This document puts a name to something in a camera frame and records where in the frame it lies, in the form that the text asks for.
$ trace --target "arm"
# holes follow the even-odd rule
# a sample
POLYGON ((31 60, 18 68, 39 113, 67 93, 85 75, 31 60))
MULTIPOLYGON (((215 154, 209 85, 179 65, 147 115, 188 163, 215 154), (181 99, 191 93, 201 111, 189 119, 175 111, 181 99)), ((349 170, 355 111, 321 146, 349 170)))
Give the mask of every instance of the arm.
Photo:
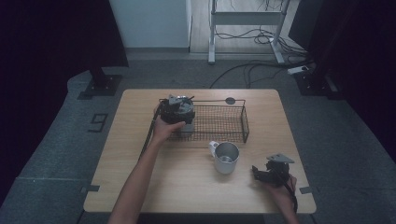
MULTIPOLYGON (((294 176, 290 176, 288 185, 291 189, 295 189, 297 179, 294 176)), ((283 218, 285 218, 288 224, 298 224, 297 215, 293 210, 293 201, 291 200, 289 192, 284 186, 276 188, 271 184, 263 183, 264 187, 270 192, 274 199, 276 206, 279 208, 280 213, 282 213, 283 218)))
POLYGON ((147 149, 125 181, 108 223, 136 223, 145 201, 158 151, 171 132, 184 125, 184 121, 170 125, 161 118, 156 119, 147 149))

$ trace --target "table top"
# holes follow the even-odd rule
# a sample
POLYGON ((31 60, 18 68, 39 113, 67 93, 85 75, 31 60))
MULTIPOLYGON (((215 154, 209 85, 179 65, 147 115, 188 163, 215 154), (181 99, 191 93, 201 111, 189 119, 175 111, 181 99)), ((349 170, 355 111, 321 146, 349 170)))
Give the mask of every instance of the table top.
POLYGON ((209 140, 166 142, 160 150, 142 212, 147 213, 277 213, 269 193, 251 172, 265 170, 266 157, 282 153, 295 161, 298 213, 314 213, 312 193, 290 126, 275 90, 126 90, 109 131, 102 156, 84 203, 87 212, 111 212, 120 190, 133 170, 149 131, 153 109, 169 94, 195 96, 193 100, 246 100, 249 136, 240 147, 235 170, 216 171, 207 147, 209 140))

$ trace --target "black wire basket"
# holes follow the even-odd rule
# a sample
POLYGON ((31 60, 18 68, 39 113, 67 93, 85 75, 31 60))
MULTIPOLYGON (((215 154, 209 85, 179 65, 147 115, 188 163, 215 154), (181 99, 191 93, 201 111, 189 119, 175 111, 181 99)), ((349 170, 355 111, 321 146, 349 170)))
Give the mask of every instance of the black wire basket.
POLYGON ((195 118, 193 129, 178 130, 169 141, 228 141, 248 140, 248 116, 246 100, 193 101, 195 118))

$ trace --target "metal cup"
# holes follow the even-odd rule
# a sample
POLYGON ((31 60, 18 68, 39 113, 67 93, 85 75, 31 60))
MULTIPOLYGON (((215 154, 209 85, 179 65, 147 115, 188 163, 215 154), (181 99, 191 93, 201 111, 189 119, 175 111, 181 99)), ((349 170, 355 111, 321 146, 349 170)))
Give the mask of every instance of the metal cup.
POLYGON ((211 141, 209 149, 215 158, 216 170, 225 175, 232 173, 239 158, 239 148, 231 142, 211 141))

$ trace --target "white wall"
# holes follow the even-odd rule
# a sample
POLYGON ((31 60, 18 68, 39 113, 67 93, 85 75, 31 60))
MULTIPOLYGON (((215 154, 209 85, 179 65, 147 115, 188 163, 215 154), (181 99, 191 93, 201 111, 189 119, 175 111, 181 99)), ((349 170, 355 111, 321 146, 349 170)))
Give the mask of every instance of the white wall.
POLYGON ((188 48, 190 0, 110 0, 125 48, 188 48))

